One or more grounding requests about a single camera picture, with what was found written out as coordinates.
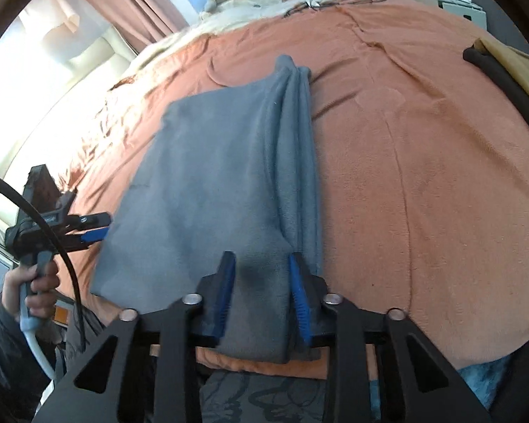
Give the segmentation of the person left hand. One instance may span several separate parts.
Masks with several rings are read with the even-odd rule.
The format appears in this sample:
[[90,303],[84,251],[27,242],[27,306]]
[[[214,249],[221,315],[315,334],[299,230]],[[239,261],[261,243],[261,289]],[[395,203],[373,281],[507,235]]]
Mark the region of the person left hand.
[[31,268],[20,265],[9,270],[4,276],[4,284],[1,290],[1,304],[4,309],[14,318],[20,315],[20,287],[28,283],[31,294],[22,301],[32,316],[49,319],[55,313],[57,302],[56,289],[59,287],[59,269],[55,262],[45,265],[43,271],[37,266]]

